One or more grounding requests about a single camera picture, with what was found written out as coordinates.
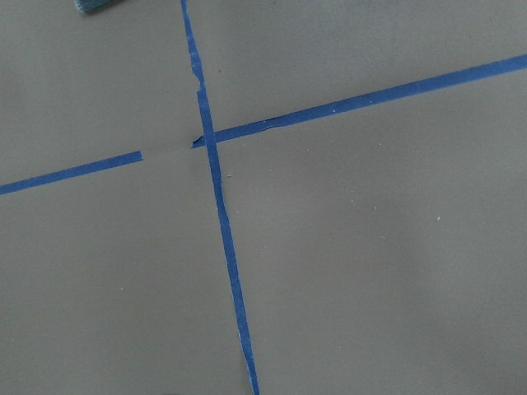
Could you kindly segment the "grey folded cloth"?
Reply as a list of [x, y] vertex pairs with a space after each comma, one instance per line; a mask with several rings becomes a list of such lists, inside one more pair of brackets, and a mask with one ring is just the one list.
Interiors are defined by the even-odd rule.
[[73, 3], [81, 14], [87, 15], [110, 7], [115, 3], [115, 0], [74, 0]]

